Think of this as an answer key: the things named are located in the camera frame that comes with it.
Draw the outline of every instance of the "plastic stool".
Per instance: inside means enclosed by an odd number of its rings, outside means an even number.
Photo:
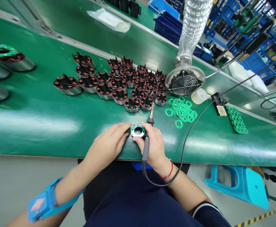
[[[264,181],[258,173],[244,166],[223,167],[230,171],[231,187],[217,181],[217,165],[212,165],[211,177],[205,178],[207,186],[266,210],[269,208]]]

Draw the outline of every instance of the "red string bracelet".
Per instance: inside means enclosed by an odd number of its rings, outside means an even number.
[[[168,176],[166,176],[166,177],[161,177],[161,176],[159,176],[162,180],[166,180],[167,178],[169,178],[170,177],[170,175],[172,174],[172,170],[173,170],[173,162],[172,162],[172,160],[170,159],[170,162],[172,163],[172,169],[171,169],[171,171],[170,171],[170,173],[169,173],[169,175]]]

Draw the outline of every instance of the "sleeve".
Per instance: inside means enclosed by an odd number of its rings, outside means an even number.
[[[192,217],[204,227],[231,227],[219,209],[209,202],[200,203]]]

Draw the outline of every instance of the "yellow black floor tape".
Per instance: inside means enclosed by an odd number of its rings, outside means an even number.
[[[257,216],[257,217],[255,217],[255,218],[253,218],[253,219],[250,219],[250,220],[248,220],[248,221],[245,221],[245,222],[242,222],[242,223],[240,223],[240,224],[237,224],[237,225],[235,225],[234,227],[244,227],[244,226],[250,225],[250,224],[252,224],[252,223],[255,223],[255,222],[259,221],[259,220],[263,220],[263,219],[265,219],[265,218],[267,218],[267,217],[270,217],[270,216],[272,216],[272,215],[274,215],[274,214],[276,214],[276,210],[270,211],[270,212],[268,212],[268,213],[266,213],[266,214],[262,214],[262,215],[260,215],[260,216]]]

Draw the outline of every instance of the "fan grille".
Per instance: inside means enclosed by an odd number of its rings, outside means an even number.
[[[202,82],[198,80],[193,71],[187,70],[180,72],[171,81],[169,90],[177,95],[187,96],[202,86]]]

